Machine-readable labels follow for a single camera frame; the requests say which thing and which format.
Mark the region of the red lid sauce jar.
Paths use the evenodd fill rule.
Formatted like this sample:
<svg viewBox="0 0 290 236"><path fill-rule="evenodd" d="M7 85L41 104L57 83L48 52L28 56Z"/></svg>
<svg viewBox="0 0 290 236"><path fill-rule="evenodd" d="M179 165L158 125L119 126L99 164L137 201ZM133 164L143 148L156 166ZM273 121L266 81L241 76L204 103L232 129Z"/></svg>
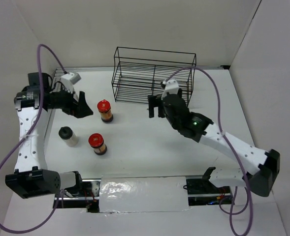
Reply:
<svg viewBox="0 0 290 236"><path fill-rule="evenodd" d="M113 114L111 112L111 105L107 100L101 100L97 104L98 112L101 115L101 120L103 122L109 123L113 120Z"/></svg>

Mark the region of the red lid chili jar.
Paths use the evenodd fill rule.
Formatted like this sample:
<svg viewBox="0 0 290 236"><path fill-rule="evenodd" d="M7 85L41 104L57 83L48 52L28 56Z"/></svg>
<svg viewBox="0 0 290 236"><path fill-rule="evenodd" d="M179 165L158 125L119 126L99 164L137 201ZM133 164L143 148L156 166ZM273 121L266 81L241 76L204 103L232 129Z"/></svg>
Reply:
<svg viewBox="0 0 290 236"><path fill-rule="evenodd" d="M88 138L88 143L97 155L104 155L107 152L107 146L104 138L99 133L94 133Z"/></svg>

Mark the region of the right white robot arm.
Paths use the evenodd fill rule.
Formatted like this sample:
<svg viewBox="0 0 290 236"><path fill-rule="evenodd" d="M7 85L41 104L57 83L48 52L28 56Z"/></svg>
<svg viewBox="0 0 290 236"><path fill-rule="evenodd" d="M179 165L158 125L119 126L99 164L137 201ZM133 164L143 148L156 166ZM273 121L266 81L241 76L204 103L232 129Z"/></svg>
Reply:
<svg viewBox="0 0 290 236"><path fill-rule="evenodd" d="M280 172L280 153L250 145L235 136L222 131L210 118L194 113L186 106L181 92L148 96L149 117L154 117L154 108L158 116L166 118L171 127L182 136L219 151L240 164L238 171L232 172L237 179L261 197L268 197Z"/></svg>

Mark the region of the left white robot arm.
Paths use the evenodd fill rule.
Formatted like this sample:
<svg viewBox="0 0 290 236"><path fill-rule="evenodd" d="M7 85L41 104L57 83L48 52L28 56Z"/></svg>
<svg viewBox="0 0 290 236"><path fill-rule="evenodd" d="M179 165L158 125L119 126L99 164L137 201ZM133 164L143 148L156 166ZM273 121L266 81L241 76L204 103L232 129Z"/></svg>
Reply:
<svg viewBox="0 0 290 236"><path fill-rule="evenodd" d="M45 134L52 110L60 109L75 118L93 115L85 93L75 92L74 85L81 79L78 73L65 73L53 81L42 74L44 94L40 94L37 72L28 74L29 85L14 98L20 123L18 158L5 184L22 199L59 194L65 189L73 196L84 192L84 183L78 171L58 173L49 170L45 160Z"/></svg>

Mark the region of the black cap pellet bottle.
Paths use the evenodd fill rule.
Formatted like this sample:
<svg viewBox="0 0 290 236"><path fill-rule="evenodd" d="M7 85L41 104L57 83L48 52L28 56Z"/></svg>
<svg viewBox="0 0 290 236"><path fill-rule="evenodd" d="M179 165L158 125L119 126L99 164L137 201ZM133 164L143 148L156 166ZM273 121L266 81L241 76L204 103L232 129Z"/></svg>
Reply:
<svg viewBox="0 0 290 236"><path fill-rule="evenodd" d="M77 137L77 135L68 126L61 127L59 129L58 135L69 147L74 147L79 142L79 138Z"/></svg>

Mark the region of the white taped cover sheet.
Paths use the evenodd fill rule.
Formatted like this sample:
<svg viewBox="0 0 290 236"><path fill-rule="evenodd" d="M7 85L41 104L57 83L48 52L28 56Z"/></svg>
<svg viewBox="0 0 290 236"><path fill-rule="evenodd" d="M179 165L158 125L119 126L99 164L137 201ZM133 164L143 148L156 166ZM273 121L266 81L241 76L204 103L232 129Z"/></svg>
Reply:
<svg viewBox="0 0 290 236"><path fill-rule="evenodd" d="M190 209L182 176L104 175L99 187L102 213L179 212Z"/></svg>

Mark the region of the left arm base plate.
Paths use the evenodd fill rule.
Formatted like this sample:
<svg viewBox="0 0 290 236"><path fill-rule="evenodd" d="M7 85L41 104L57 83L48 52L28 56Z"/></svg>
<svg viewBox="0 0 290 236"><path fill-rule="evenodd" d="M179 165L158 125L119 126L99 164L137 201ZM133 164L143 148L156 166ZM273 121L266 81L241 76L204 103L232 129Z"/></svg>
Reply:
<svg viewBox="0 0 290 236"><path fill-rule="evenodd" d="M100 179L84 179L78 187L66 188L64 193L55 195L57 209L83 209L90 213L99 213Z"/></svg>

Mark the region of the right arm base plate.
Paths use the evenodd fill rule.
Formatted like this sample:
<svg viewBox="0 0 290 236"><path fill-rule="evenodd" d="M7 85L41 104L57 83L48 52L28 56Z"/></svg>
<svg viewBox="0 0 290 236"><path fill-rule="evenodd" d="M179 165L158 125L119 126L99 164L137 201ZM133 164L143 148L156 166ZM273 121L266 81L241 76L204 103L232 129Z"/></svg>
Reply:
<svg viewBox="0 0 290 236"><path fill-rule="evenodd" d="M187 177L183 189L187 191L189 206L231 204L231 188L215 187L202 177Z"/></svg>

